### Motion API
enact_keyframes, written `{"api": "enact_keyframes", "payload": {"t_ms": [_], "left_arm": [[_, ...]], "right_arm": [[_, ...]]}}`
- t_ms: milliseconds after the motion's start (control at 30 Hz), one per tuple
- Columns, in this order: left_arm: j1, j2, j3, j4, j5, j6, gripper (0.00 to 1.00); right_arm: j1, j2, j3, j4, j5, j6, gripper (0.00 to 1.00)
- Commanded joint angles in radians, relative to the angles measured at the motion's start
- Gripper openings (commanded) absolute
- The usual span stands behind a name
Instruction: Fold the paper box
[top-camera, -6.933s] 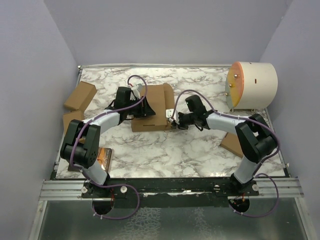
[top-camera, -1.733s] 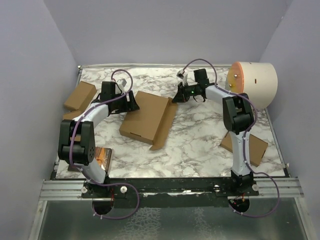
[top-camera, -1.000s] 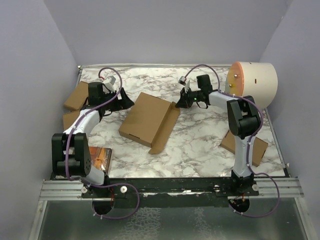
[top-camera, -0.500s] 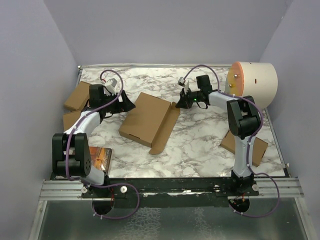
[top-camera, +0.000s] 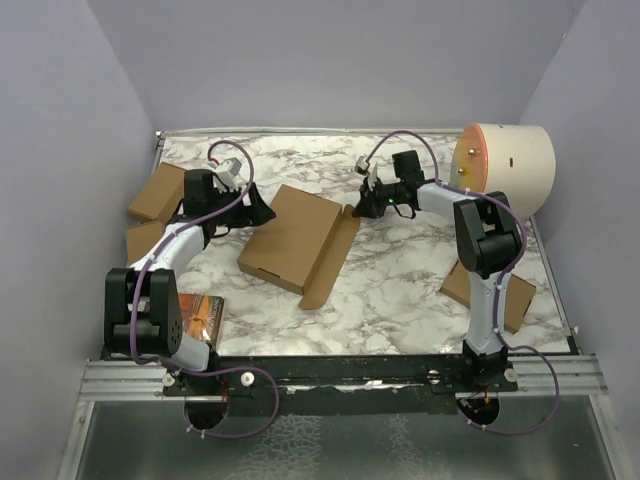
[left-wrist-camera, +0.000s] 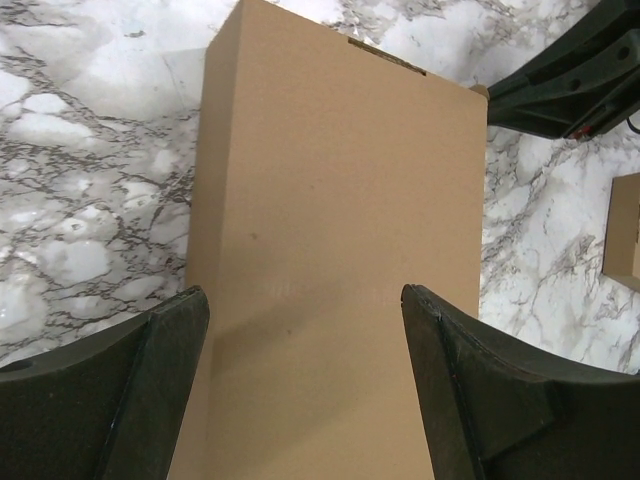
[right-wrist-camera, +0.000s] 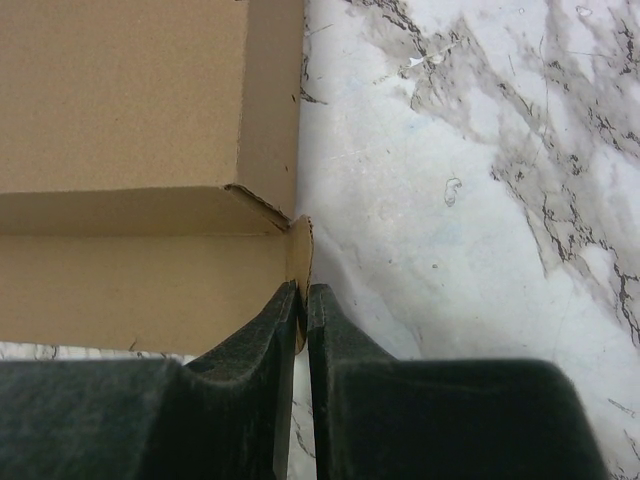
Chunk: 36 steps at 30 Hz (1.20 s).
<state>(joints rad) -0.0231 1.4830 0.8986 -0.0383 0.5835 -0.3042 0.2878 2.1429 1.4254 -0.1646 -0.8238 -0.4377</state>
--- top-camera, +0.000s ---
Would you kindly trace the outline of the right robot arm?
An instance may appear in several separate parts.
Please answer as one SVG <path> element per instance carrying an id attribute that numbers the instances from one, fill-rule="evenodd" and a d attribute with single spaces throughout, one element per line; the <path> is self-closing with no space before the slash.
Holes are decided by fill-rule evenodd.
<path id="1" fill-rule="evenodd" d="M 459 378 L 467 389 L 481 391 L 507 369 L 506 290 L 511 270 L 523 254 L 521 223 L 502 192 L 473 194 L 428 179 L 414 150 L 394 154 L 392 160 L 397 178 L 392 183 L 379 178 L 377 165 L 369 158 L 357 160 L 355 171 L 364 180 L 353 215 L 378 219 L 387 208 L 406 205 L 411 218 L 424 211 L 454 223 L 458 262 L 470 285 L 470 321 Z"/>

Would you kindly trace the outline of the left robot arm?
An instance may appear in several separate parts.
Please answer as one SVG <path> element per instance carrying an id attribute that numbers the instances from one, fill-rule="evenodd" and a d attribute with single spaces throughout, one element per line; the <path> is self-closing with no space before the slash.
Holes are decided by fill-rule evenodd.
<path id="1" fill-rule="evenodd" d="M 219 227 L 258 227 L 276 218 L 256 184 L 243 188 L 211 170 L 190 170 L 184 198 L 161 239 L 127 268 L 105 278 L 104 348 L 141 364 L 164 362 L 187 370 L 186 382 L 206 395 L 220 385 L 213 348 L 184 331 L 177 279 Z"/>

